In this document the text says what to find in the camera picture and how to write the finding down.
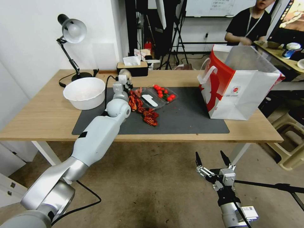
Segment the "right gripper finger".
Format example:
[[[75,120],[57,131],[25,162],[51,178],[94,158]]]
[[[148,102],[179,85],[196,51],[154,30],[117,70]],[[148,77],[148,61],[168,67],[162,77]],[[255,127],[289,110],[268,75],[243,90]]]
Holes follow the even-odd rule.
[[[197,166],[196,171],[198,172],[198,174],[204,177],[205,180],[207,180],[208,182],[212,183],[213,189],[215,191],[223,190],[223,184],[219,180],[219,175],[211,172],[206,167],[202,166],[202,161],[200,159],[198,152],[195,152],[195,156],[196,156],[195,162]]]
[[[220,151],[220,154],[221,154],[221,157],[224,161],[224,164],[227,166],[227,168],[234,171],[236,166],[231,164],[229,157],[227,157],[222,150]]]

